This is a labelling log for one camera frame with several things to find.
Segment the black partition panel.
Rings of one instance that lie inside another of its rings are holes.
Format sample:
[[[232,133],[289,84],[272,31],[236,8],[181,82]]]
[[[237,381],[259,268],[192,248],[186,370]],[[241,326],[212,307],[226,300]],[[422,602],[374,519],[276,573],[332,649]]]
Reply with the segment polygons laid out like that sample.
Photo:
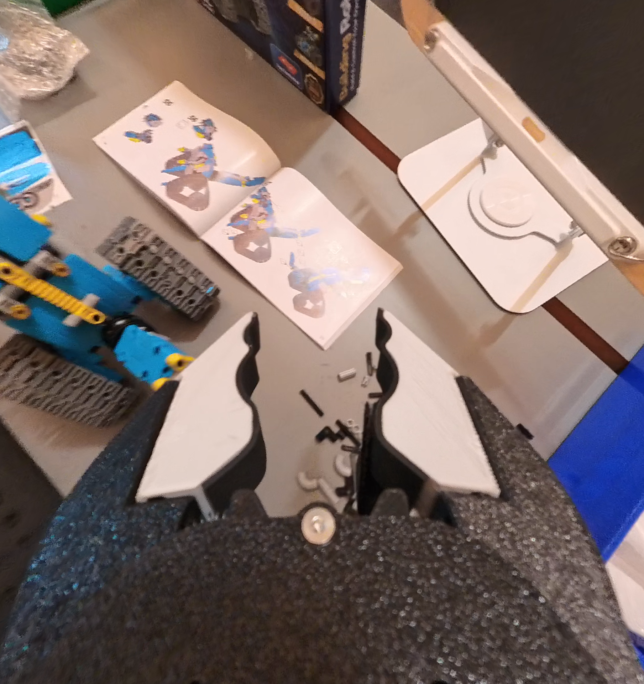
[[[434,1],[644,226],[644,1]]]

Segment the blue storage bin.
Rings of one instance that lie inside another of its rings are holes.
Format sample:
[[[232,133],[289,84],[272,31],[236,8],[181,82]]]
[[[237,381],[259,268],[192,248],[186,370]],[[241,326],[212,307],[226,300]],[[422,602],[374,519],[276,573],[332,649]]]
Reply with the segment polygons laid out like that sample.
[[[549,466],[607,565],[644,510],[644,345],[549,458]],[[644,668],[644,650],[629,636]]]

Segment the open instruction booklet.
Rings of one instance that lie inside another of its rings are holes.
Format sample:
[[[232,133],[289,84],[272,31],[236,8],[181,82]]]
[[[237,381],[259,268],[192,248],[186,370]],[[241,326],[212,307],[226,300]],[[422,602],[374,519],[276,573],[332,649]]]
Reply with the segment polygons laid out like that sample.
[[[93,142],[322,349],[403,269],[257,132],[180,81]]]

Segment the white desk lamp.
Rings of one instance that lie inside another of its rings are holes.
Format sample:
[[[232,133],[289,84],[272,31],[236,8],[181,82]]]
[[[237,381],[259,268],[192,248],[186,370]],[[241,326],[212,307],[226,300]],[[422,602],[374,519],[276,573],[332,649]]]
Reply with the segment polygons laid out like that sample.
[[[398,180],[503,310],[531,312],[602,264],[644,296],[644,226],[432,1],[404,26],[476,113],[410,153]]]

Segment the grey desk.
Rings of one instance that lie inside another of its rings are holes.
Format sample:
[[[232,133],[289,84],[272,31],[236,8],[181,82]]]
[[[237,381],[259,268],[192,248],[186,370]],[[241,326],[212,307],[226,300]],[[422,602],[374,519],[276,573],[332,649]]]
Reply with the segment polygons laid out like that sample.
[[[297,474],[321,472],[338,483],[337,448],[314,436],[336,419],[361,418],[365,354],[377,356],[379,306],[393,313],[458,372],[471,377],[549,457],[614,379],[614,372],[559,321],[572,312],[619,355],[644,343],[644,297],[611,265],[589,274],[560,304],[509,315],[491,302],[403,191],[396,161],[467,123],[470,108],[428,63],[406,31],[369,4],[357,96],[339,123],[312,104],[195,1],[108,1],[60,23],[89,48],[77,80],[52,99],[26,107],[72,195],[56,208],[57,238],[97,265],[94,252],[125,216],[145,222],[213,278],[220,306],[193,324],[154,302],[141,307],[158,331],[199,354],[255,311],[260,319],[260,383],[253,394],[267,449],[258,495],[271,515],[297,512],[310,497]],[[256,131],[284,166],[305,175],[402,272],[328,350],[218,258],[110,158],[93,137],[180,81],[201,99]]]

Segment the blue sticker sheet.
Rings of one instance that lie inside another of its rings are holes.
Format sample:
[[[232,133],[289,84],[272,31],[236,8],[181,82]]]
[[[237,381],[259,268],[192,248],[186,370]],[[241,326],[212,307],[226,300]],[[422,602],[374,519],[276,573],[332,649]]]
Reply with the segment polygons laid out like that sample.
[[[72,199],[27,121],[0,129],[0,193],[31,216]]]

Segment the green file tray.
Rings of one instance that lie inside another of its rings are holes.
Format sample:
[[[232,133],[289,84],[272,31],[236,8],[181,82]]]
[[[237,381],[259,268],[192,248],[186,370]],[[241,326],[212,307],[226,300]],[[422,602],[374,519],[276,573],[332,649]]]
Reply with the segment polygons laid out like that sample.
[[[51,0],[44,0],[42,1],[45,9],[48,11],[48,13],[51,15],[52,18],[57,18],[59,16],[62,16],[64,14],[67,14],[69,12],[73,12],[75,10],[80,9],[82,6],[86,6],[90,4],[93,1],[82,1],[82,0],[68,0],[68,1],[51,1]]]

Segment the pile of small brick parts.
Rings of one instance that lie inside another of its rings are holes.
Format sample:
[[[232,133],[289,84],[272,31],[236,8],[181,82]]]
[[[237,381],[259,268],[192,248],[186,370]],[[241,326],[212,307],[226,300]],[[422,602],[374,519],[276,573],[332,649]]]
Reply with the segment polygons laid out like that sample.
[[[370,450],[375,429],[372,419],[383,397],[378,383],[378,360],[373,351],[364,356],[364,369],[342,369],[336,375],[338,384],[359,379],[361,403],[357,416],[337,416],[315,433],[314,445],[321,447],[322,465],[301,470],[295,482],[301,492],[322,501],[338,513],[368,515],[382,491],[371,474]]]

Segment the toy robot box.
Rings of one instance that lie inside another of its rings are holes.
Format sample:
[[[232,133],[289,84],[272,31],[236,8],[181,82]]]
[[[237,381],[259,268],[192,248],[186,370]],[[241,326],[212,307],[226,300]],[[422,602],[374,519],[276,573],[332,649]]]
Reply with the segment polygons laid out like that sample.
[[[198,1],[317,107],[357,94],[366,1]]]

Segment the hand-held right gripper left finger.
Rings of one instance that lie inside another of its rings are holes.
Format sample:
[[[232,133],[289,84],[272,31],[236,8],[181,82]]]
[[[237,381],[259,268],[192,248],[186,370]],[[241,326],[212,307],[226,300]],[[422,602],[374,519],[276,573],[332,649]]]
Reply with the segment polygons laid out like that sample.
[[[260,376],[258,315],[249,312],[205,350],[178,382],[135,500],[191,498],[217,518],[232,495],[254,491],[266,446],[253,392]]]

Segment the crumpled clear plastic bag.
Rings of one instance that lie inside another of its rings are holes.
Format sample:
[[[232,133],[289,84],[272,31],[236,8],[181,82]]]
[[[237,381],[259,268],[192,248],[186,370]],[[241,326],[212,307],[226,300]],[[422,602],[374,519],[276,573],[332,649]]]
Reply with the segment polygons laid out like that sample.
[[[644,510],[606,565],[623,621],[644,650]]]

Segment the tracked brick robot model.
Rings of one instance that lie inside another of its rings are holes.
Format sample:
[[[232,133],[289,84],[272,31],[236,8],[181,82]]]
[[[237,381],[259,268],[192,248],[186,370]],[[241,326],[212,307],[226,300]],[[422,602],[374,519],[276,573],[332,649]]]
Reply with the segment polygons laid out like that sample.
[[[0,348],[0,398],[107,427],[145,384],[116,360],[114,346],[129,325],[158,334],[135,314],[138,305],[158,300],[199,321],[220,290],[135,218],[97,249],[109,261],[103,269],[58,251],[52,233],[46,218],[0,193],[0,321],[15,332]]]

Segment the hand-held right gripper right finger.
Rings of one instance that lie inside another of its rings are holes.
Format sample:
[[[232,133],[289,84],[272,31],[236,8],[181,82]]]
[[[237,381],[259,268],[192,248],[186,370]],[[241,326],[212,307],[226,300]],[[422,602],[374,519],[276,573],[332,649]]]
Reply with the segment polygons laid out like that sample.
[[[426,516],[446,497],[500,502],[468,379],[382,308],[375,345],[379,396],[364,411],[357,512],[368,516],[389,491]]]

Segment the black studded mat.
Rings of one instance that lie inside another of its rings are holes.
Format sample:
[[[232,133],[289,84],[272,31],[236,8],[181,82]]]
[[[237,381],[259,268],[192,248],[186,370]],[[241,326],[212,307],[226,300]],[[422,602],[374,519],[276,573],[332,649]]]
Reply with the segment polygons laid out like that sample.
[[[0,420],[0,639],[61,496]]]

